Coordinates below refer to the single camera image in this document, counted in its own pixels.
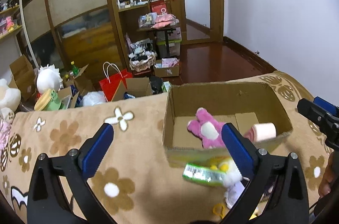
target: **green soda bottle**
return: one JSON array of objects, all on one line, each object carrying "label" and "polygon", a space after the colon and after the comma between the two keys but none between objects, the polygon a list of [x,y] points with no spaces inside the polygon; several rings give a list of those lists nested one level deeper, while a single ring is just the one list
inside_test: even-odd
[{"label": "green soda bottle", "polygon": [[79,74],[79,68],[76,67],[76,65],[74,64],[74,61],[71,62],[72,65],[72,71],[74,73],[74,77],[76,77]]}]

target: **white flower pattern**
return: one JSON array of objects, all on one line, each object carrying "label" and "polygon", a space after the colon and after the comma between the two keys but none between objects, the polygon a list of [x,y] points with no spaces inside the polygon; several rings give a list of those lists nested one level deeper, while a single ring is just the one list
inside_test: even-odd
[{"label": "white flower pattern", "polygon": [[37,130],[37,132],[40,132],[41,127],[46,123],[46,120],[41,121],[41,118],[39,117],[37,120],[37,123],[34,125],[33,130]]},{"label": "white flower pattern", "polygon": [[114,109],[115,116],[107,118],[105,120],[105,123],[116,125],[119,124],[119,127],[122,131],[126,131],[128,128],[127,121],[130,121],[134,118],[134,115],[131,111],[126,112],[125,114],[121,113],[121,109],[119,107],[116,107]]}]

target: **blue gripper pad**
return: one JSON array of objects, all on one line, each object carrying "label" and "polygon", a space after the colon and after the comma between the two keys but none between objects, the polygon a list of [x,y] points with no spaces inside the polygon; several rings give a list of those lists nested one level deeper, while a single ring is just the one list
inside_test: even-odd
[{"label": "blue gripper pad", "polygon": [[254,177],[256,167],[256,148],[246,138],[244,138],[231,123],[225,124],[221,129],[221,138],[237,165],[242,176]]},{"label": "blue gripper pad", "polygon": [[87,139],[80,148],[78,165],[82,170],[82,177],[85,180],[95,175],[113,141],[113,137],[113,127],[110,124],[104,123],[96,134],[92,138]]},{"label": "blue gripper pad", "polygon": [[325,109],[327,112],[331,113],[333,116],[337,116],[337,108],[336,106],[330,104],[328,101],[325,101],[324,99],[320,97],[315,97],[313,102],[320,106],[321,108]]}]

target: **white bag handle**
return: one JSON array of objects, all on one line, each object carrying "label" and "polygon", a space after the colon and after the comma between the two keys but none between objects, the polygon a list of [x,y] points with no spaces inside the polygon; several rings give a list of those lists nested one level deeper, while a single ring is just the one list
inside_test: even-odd
[{"label": "white bag handle", "polygon": [[[106,72],[105,72],[105,64],[106,63],[108,63],[108,67],[107,67]],[[104,74],[105,74],[106,78],[108,79],[109,83],[111,83],[110,77],[108,76],[108,68],[110,66],[113,67],[120,74],[121,78],[123,78],[123,75],[121,74],[119,67],[117,67],[117,65],[115,63],[104,62],[104,64],[102,65],[102,69],[104,70]]]}]

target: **baseboard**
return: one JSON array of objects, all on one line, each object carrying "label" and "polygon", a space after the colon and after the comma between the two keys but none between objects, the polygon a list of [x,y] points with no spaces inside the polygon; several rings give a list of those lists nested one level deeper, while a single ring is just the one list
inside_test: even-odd
[{"label": "baseboard", "polygon": [[246,47],[242,46],[241,44],[237,43],[236,41],[230,39],[229,37],[224,37],[224,42],[227,46],[232,49],[233,51],[237,52],[239,55],[247,59],[256,68],[258,68],[263,73],[272,73],[277,69],[270,65],[267,61],[260,58],[257,54],[253,53],[251,50],[247,49]]},{"label": "baseboard", "polygon": [[211,29],[206,27],[206,26],[204,26],[204,25],[202,25],[202,24],[200,24],[200,23],[197,23],[197,22],[195,22],[193,20],[190,20],[190,19],[186,19],[186,24],[196,28],[197,30],[203,32],[206,35],[210,35],[210,30]]}]

